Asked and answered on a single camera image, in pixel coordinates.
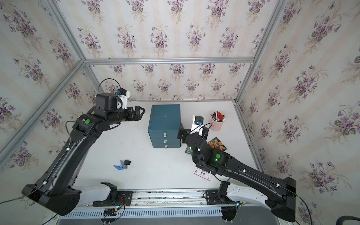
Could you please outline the orange marigold seed bag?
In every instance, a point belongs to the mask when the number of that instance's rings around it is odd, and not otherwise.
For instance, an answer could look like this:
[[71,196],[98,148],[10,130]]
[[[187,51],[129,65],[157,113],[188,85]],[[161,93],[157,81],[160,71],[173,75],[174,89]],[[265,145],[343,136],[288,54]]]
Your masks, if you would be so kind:
[[208,141],[207,143],[212,149],[220,150],[220,151],[226,151],[227,148],[224,146],[224,144],[217,138],[213,138],[212,140]]

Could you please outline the magenta peony seed bag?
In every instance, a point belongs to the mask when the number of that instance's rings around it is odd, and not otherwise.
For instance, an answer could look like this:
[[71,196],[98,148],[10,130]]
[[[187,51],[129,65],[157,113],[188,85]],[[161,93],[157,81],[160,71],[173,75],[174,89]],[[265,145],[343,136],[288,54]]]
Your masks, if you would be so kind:
[[193,174],[201,177],[207,181],[211,181],[212,180],[212,175],[209,172],[204,171],[203,169],[200,169],[198,167],[195,166],[194,170],[193,170]]

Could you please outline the pink mixed flower seed bag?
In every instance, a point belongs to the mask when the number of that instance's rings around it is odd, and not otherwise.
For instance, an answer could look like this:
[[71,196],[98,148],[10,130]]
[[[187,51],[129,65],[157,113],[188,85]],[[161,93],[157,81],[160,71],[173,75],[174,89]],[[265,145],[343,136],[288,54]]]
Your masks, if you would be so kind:
[[186,154],[192,154],[192,150],[187,146],[185,150]]

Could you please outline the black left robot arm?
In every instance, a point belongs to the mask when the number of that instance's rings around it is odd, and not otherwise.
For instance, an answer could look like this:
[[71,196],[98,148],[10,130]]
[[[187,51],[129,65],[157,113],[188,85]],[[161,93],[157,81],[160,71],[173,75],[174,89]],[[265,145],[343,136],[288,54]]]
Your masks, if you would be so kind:
[[85,192],[72,188],[71,179],[90,147],[103,132],[119,127],[122,122],[139,121],[145,113],[140,106],[127,105],[129,96],[129,91],[122,87],[114,93],[98,93],[95,106],[74,122],[57,158],[36,183],[25,185],[20,199],[27,197],[60,216],[80,205]]

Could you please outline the teal three-drawer cabinet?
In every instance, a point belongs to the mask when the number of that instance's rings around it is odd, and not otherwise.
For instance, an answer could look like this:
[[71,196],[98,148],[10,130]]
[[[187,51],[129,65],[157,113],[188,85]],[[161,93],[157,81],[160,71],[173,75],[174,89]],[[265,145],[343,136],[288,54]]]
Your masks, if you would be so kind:
[[181,123],[181,106],[152,105],[148,125],[149,130],[179,130]]

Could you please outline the teal bottom drawer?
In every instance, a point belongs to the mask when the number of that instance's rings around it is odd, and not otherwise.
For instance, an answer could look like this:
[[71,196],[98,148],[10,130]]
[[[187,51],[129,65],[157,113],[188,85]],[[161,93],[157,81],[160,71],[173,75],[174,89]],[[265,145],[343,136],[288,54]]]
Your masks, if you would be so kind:
[[181,143],[180,142],[153,142],[152,143],[153,148],[180,148]]

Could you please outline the teal drawer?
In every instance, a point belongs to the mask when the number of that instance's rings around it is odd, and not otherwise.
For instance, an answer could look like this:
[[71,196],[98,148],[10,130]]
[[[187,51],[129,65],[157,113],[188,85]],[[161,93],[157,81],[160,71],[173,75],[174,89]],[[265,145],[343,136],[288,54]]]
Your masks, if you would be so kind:
[[153,148],[180,148],[181,143],[180,142],[153,142],[152,143]]
[[149,130],[148,131],[150,138],[178,138],[179,130],[171,129],[171,130]]
[[155,138],[151,138],[151,142],[156,144],[158,143],[175,144],[175,143],[180,143],[181,140],[172,137],[155,137]]

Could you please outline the teal top drawer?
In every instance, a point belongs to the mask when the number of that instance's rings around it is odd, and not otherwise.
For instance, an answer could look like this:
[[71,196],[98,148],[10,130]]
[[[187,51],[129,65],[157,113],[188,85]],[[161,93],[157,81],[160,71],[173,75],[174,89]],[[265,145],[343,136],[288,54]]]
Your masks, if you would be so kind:
[[178,138],[179,130],[171,129],[171,130],[149,130],[148,131],[150,138]]

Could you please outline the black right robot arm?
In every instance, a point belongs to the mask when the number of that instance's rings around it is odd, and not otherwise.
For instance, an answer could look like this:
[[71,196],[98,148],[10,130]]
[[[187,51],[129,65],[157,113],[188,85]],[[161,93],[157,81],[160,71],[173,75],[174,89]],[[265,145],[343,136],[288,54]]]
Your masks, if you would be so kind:
[[265,199],[259,200],[258,204],[270,209],[273,215],[288,222],[296,222],[296,200],[305,203],[296,193],[296,180],[292,177],[281,179],[270,176],[208,145],[208,131],[204,125],[193,129],[180,128],[178,137],[187,145],[197,168],[212,175],[227,177],[226,181],[221,181],[217,191],[220,202],[231,204],[236,209],[245,201],[245,193],[236,191],[236,185],[230,182],[233,179],[263,195]]

